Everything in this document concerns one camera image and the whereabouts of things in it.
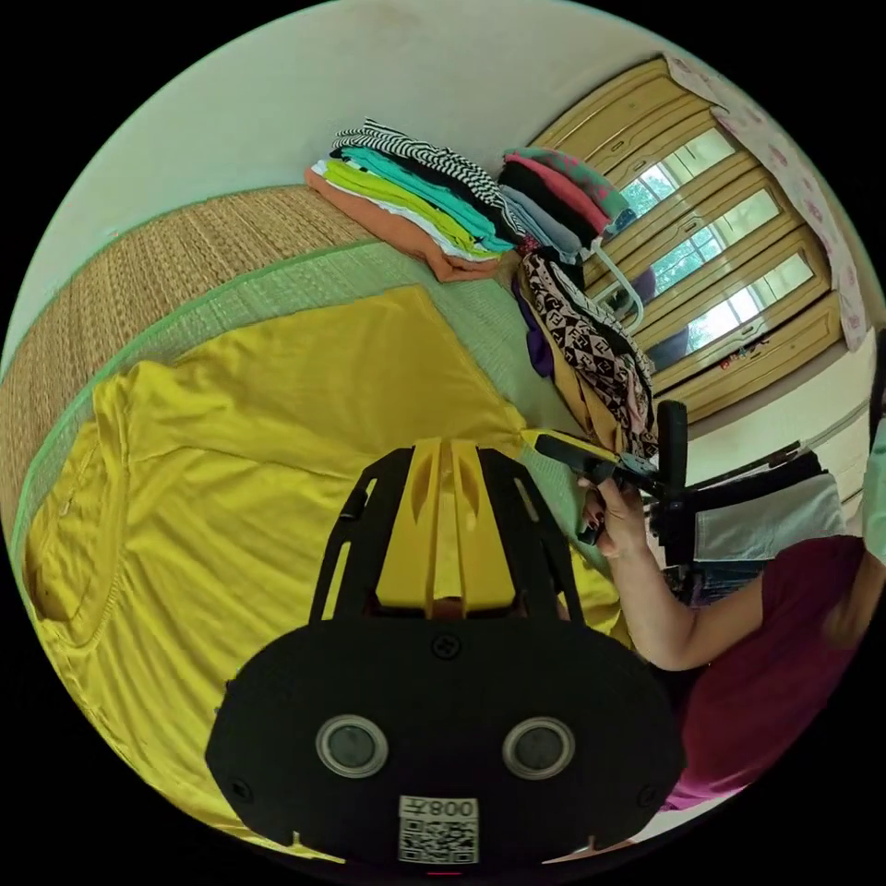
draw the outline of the screw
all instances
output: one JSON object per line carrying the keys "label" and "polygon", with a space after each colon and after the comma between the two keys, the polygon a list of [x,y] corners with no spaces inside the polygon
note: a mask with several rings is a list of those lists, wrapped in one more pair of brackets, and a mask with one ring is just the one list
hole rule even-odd
{"label": "screw", "polygon": [[431,642],[431,652],[444,662],[449,662],[461,652],[461,640],[454,634],[437,634]]}

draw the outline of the window pane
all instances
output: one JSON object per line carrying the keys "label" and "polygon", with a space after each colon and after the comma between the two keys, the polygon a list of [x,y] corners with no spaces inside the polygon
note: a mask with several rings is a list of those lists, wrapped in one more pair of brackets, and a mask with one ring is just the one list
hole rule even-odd
{"label": "window pane", "polygon": [[750,294],[748,289],[739,289],[738,292],[729,299],[732,309],[738,314],[738,319],[742,323],[747,323],[760,312],[754,296]]}
{"label": "window pane", "polygon": [[672,178],[684,185],[711,169],[712,166],[735,153],[719,129],[709,129],[688,141],[682,148],[662,160],[662,166]]}
{"label": "window pane", "polygon": [[676,191],[665,172],[658,166],[651,166],[640,178],[660,200],[670,197]]}
{"label": "window pane", "polygon": [[[670,197],[676,187],[692,181],[733,153],[735,149],[723,133],[711,128],[641,173],[621,193],[639,218],[655,206],[656,202]],[[641,184],[641,180],[648,183],[648,188]]]}
{"label": "window pane", "polygon": [[707,347],[720,336],[750,322],[812,276],[812,268],[801,255],[786,258],[749,286],[738,290],[726,302],[713,307],[680,332],[650,348],[649,357],[656,371],[667,369],[683,357]]}
{"label": "window pane", "polygon": [[723,249],[716,240],[709,240],[704,246],[699,248],[699,252],[704,256],[705,261],[710,261],[714,256],[719,256]]}
{"label": "window pane", "polygon": [[712,226],[724,243],[731,246],[774,219],[778,211],[778,204],[772,195],[763,189],[725,212],[712,222]]}
{"label": "window pane", "polygon": [[698,233],[692,235],[692,242],[696,246],[704,246],[712,237],[710,228],[702,228]]}
{"label": "window pane", "polygon": [[[656,279],[655,295],[661,295],[675,283],[685,280],[705,262],[719,256],[725,248],[736,244],[742,237],[775,218],[778,213],[778,204],[767,190],[762,189],[756,194],[751,194],[720,218],[712,221],[707,228],[697,231],[653,263]],[[696,247],[695,238],[702,235],[702,232],[711,236],[707,243]],[[692,261],[686,259],[690,253],[695,256]]]}
{"label": "window pane", "polygon": [[812,277],[812,268],[800,255],[786,258],[768,274],[751,284],[751,290],[760,302],[760,310],[774,305],[780,298],[792,293]]}
{"label": "window pane", "polygon": [[672,260],[673,253],[659,259],[653,264],[655,271],[655,295],[658,296],[666,289],[685,280],[694,270],[698,270],[703,264],[704,259],[697,252],[691,252],[689,255],[681,258],[676,264],[665,264]]}
{"label": "window pane", "polygon": [[624,188],[621,195],[634,210],[634,214],[637,218],[641,215],[645,215],[645,213],[659,202],[658,197],[656,197],[639,178]]}

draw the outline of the yellow plastic part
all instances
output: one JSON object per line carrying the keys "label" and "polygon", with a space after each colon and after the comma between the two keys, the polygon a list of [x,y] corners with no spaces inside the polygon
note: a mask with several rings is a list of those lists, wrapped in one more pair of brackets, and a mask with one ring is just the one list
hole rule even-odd
{"label": "yellow plastic part", "polygon": [[434,607],[443,448],[439,438],[415,444],[376,589],[382,606],[423,609],[428,618]]}
{"label": "yellow plastic part", "polygon": [[415,445],[376,590],[378,602],[386,608],[423,610],[426,617],[432,615],[439,499],[447,479],[455,499],[460,565],[460,586],[448,588],[448,595],[461,598],[465,617],[513,603],[508,561],[476,444],[437,438]]}
{"label": "yellow plastic part", "polygon": [[486,492],[475,444],[453,440],[452,468],[461,562],[461,605],[471,612],[504,609],[514,601],[514,585]]}
{"label": "yellow plastic part", "polygon": [[553,437],[554,439],[562,440],[564,443],[569,443],[576,449],[581,449],[582,451],[593,455],[597,459],[612,462],[618,461],[618,455],[615,452],[610,452],[609,449],[603,449],[602,447],[595,446],[589,440],[582,440],[580,437],[573,437],[572,434],[564,434],[562,431],[552,431],[546,430],[544,428],[527,427],[525,430],[521,431],[521,436],[526,442],[526,445],[531,446],[533,449],[537,449],[537,443],[540,437]]}

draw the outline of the maroon shirt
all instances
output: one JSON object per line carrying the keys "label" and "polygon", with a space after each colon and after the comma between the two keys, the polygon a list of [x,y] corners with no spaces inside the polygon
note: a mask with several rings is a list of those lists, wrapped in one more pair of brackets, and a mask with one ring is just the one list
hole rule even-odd
{"label": "maroon shirt", "polygon": [[662,809],[751,784],[824,708],[855,650],[829,646],[822,626],[863,552],[853,536],[812,539],[765,569],[762,626],[711,663],[680,712],[688,767]]}

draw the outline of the wall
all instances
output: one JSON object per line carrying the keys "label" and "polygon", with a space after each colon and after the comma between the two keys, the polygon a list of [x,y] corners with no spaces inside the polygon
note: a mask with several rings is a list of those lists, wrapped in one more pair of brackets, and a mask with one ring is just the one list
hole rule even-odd
{"label": "wall", "polygon": [[0,373],[114,232],[214,195],[300,182],[335,132],[366,115],[494,170],[502,150],[668,46],[552,0],[338,0],[252,31],[154,95],[73,184],[22,284]]}
{"label": "wall", "polygon": [[[873,334],[869,333],[855,353],[848,353],[840,345],[838,358],[830,365],[809,377],[804,374],[799,384],[794,373],[782,380],[780,391],[770,390],[766,398],[748,398],[743,404],[747,411],[731,423],[723,423],[723,415],[719,414],[714,416],[720,419],[714,427],[703,422],[694,425],[694,438],[689,442],[688,481],[697,483],[797,440],[811,440],[843,420],[867,399],[874,369],[873,343]],[[857,428],[854,436],[844,438],[844,445],[851,447],[853,454],[864,450],[866,455],[867,436],[867,430],[859,433]],[[842,463],[838,455],[839,450],[828,448],[822,465],[830,470],[837,462]]]}

